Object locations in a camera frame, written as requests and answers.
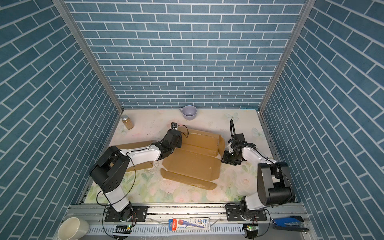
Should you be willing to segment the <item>aluminium corner post right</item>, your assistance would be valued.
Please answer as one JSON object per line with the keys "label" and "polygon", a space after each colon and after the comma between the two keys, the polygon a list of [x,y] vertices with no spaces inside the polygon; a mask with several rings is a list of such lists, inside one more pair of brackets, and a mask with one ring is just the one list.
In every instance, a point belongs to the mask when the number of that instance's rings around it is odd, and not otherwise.
{"label": "aluminium corner post right", "polygon": [[298,17],[298,21],[293,28],[290,39],[287,42],[287,46],[285,47],[285,50],[281,56],[279,64],[278,64],[278,66],[274,72],[273,77],[271,78],[271,81],[267,87],[266,93],[265,93],[265,95],[262,99],[262,102],[260,104],[260,107],[259,107],[260,113],[262,113],[267,107],[268,101],[269,101],[269,99],[273,93],[273,90],[279,81],[279,77],[282,74],[282,71],[283,71],[283,69],[284,69],[284,67],[288,61],[288,58],[289,58],[289,56],[290,56],[290,54],[291,54],[291,52],[292,52],[292,50],[293,50],[293,48],[297,42],[299,36],[300,36],[300,33],[304,27],[304,24],[305,24],[307,18],[309,17],[309,14],[310,14],[315,2],[316,2],[316,0],[306,1],[301,12],[300,12],[300,15]]}

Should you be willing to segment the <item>glass spice jar silver lid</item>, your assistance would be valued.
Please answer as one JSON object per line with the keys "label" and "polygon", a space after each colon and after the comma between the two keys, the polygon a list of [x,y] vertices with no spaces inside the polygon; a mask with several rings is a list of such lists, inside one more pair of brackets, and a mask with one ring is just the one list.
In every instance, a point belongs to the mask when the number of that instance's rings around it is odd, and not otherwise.
{"label": "glass spice jar silver lid", "polygon": [[131,130],[135,127],[134,123],[132,122],[132,120],[129,118],[128,115],[122,115],[121,116],[121,120],[124,124],[124,126],[128,129],[128,130]]}

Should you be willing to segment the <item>aluminium corner post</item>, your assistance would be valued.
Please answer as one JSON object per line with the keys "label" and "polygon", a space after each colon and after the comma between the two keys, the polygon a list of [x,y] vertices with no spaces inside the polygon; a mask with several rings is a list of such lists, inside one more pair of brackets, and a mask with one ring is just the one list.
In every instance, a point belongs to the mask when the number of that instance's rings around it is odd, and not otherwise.
{"label": "aluminium corner post", "polygon": [[309,14],[310,14],[315,2],[316,2],[316,0],[306,1],[301,12],[300,12],[300,15],[298,17],[298,21],[293,28],[290,39],[287,42],[287,46],[285,47],[285,50],[281,56],[279,64],[278,64],[278,66],[274,72],[273,77],[271,78],[271,81],[267,87],[266,93],[265,93],[265,95],[262,99],[262,102],[260,104],[260,107],[259,107],[260,113],[262,113],[267,107],[268,101],[269,101],[269,99],[273,93],[273,90],[279,81],[279,77],[282,74],[282,71],[283,71],[283,69],[284,69],[284,67],[288,61],[288,58],[289,58],[289,56],[290,56],[290,54],[291,54],[291,52],[292,52],[292,50],[293,50],[293,48],[297,42],[299,36],[300,36],[300,33],[304,27],[304,24],[305,24],[307,18],[309,17]]}
{"label": "aluminium corner post", "polygon": [[121,114],[124,111],[124,108],[122,107],[120,101],[118,100],[116,94],[114,93],[110,83],[108,82],[103,70],[101,69],[98,61],[96,60],[94,54],[92,53],[92,50],[90,49],[86,39],[84,38],[79,26],[77,25],[74,17],[72,16],[68,6],[66,5],[65,1],[62,0],[52,0],[53,4],[57,8],[59,14],[63,18],[64,22],[68,26],[70,32],[72,33],[73,37],[75,38],[76,42],[78,43],[79,47],[81,48],[82,52],[84,53],[85,57],[89,61],[92,69],[95,71],[96,75],[98,76],[100,82],[106,89],[109,97],[111,98],[112,102],[114,103],[115,107]]}

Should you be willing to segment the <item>blue black stapler tool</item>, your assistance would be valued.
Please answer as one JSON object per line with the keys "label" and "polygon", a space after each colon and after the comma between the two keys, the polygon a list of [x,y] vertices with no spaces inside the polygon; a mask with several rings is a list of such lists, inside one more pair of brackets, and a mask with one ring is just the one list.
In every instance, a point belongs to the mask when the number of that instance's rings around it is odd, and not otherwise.
{"label": "blue black stapler tool", "polygon": [[291,232],[307,233],[310,230],[304,227],[304,219],[301,216],[272,219],[273,229]]}

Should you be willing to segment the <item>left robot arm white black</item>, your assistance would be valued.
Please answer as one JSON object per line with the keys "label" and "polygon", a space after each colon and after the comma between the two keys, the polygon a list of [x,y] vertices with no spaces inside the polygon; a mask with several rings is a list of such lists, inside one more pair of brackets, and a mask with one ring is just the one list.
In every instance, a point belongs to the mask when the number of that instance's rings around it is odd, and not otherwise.
{"label": "left robot arm white black", "polygon": [[97,162],[90,168],[93,181],[109,201],[108,207],[118,213],[130,211],[128,194],[122,189],[122,181],[126,170],[139,164],[155,162],[171,155],[176,148],[182,146],[183,133],[170,129],[159,141],[145,148],[121,150],[116,146],[109,147]]}

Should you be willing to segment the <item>blue red white packet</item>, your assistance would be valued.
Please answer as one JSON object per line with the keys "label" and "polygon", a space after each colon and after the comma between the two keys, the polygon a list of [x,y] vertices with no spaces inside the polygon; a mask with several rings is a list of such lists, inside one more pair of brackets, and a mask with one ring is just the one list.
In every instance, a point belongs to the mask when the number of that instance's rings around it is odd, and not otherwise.
{"label": "blue red white packet", "polygon": [[173,218],[168,222],[169,231],[210,230],[209,218]]}

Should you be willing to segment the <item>white ceramic bowl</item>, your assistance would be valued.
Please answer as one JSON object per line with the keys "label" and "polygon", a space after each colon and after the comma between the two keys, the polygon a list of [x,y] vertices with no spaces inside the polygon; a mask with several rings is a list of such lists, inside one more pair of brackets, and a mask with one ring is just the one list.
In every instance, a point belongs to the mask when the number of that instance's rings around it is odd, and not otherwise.
{"label": "white ceramic bowl", "polygon": [[79,240],[84,237],[90,229],[87,221],[77,217],[65,220],[58,230],[59,240]]}

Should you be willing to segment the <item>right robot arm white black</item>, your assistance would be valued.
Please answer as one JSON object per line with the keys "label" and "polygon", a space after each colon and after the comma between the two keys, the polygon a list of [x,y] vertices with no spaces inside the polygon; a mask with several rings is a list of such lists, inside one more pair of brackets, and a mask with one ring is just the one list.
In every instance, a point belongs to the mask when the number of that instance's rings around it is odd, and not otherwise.
{"label": "right robot arm white black", "polygon": [[257,191],[244,196],[241,206],[245,212],[261,210],[295,201],[292,177],[286,162],[270,159],[255,144],[245,141],[243,134],[231,134],[229,150],[224,152],[222,163],[232,166],[248,162],[257,167]]}

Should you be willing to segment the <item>aluminium front rail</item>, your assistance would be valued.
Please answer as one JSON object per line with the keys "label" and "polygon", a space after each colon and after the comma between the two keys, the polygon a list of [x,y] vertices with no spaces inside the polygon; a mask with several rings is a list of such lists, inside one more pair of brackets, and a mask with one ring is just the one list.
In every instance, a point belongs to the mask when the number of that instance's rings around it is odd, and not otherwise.
{"label": "aluminium front rail", "polygon": [[[88,222],[89,232],[85,239],[102,240],[165,240],[165,239],[235,239],[245,240],[257,235],[259,240],[315,240],[314,227],[303,204],[287,204],[266,208],[266,221],[228,222],[225,210],[228,203],[174,203],[174,204],[134,204],[148,206],[144,222],[107,223],[105,208],[96,204],[71,205],[64,219],[77,217]],[[307,233],[273,229],[272,219],[301,216]],[[209,218],[210,230],[169,231],[168,222],[173,218]]]}

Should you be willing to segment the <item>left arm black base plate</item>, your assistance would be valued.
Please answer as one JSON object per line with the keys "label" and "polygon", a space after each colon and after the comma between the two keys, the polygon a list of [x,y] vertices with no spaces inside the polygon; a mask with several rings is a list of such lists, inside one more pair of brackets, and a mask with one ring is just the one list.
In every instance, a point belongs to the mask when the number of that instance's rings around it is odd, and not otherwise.
{"label": "left arm black base plate", "polygon": [[104,221],[107,223],[137,223],[144,222],[148,213],[148,206],[128,205],[121,212],[117,212],[114,207],[107,207],[104,211]]}

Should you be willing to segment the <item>aluminium corner post left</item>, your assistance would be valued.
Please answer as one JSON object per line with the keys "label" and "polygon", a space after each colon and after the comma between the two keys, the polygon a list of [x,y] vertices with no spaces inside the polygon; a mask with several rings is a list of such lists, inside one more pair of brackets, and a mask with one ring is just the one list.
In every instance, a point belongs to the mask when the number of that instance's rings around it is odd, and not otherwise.
{"label": "aluminium corner post left", "polygon": [[124,108],[122,107],[120,101],[118,100],[116,94],[114,93],[110,83],[108,82],[103,70],[101,69],[98,61],[96,60],[94,54],[92,53],[92,50],[90,49],[86,39],[84,38],[79,26],[77,25],[74,17],[72,16],[68,6],[66,5],[65,1],[62,0],[52,0],[53,4],[57,8],[59,14],[63,18],[64,22],[68,26],[70,32],[72,33],[73,37],[75,38],[76,42],[78,43],[79,47],[81,48],[82,52],[84,53],[85,57],[89,61],[92,69],[95,71],[96,75],[98,76],[100,82],[106,89],[109,97],[111,98],[112,102],[114,103],[115,107],[121,114],[124,111]]}

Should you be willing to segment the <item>brown cardboard box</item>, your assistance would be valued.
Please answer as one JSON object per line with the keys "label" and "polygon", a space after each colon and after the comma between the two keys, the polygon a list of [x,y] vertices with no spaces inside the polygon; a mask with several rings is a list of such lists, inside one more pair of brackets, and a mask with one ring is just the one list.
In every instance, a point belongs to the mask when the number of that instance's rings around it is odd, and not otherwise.
{"label": "brown cardboard box", "polygon": [[225,151],[221,135],[189,130],[182,138],[182,147],[163,159],[163,178],[211,191],[217,187],[214,180],[220,176],[221,157]]}
{"label": "brown cardboard box", "polygon": [[151,141],[144,141],[144,142],[116,145],[116,147],[120,149],[124,155],[128,154],[128,156],[132,160],[132,163],[129,163],[129,166],[126,172],[132,172],[134,171],[134,169],[136,170],[149,169],[154,166],[154,159],[150,158],[152,154],[150,154],[149,152],[144,154],[143,153],[140,154],[139,152],[133,152],[133,150],[146,149],[151,143],[152,143]]}

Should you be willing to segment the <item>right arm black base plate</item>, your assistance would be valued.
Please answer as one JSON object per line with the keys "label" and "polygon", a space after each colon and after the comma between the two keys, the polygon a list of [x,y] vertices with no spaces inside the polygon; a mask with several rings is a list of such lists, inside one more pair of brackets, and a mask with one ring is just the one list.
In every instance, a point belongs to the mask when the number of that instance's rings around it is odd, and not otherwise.
{"label": "right arm black base plate", "polygon": [[247,210],[246,207],[236,203],[225,204],[226,216],[228,222],[239,221],[266,221],[267,216],[264,210]]}

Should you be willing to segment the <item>lavender ceramic mug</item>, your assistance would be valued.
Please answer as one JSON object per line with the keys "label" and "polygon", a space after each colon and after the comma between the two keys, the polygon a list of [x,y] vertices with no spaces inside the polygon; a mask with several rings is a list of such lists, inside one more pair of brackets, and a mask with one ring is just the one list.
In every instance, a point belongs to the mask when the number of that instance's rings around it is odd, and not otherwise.
{"label": "lavender ceramic mug", "polygon": [[179,108],[179,110],[182,113],[184,119],[187,121],[194,120],[197,116],[197,108],[195,106],[189,105]]}

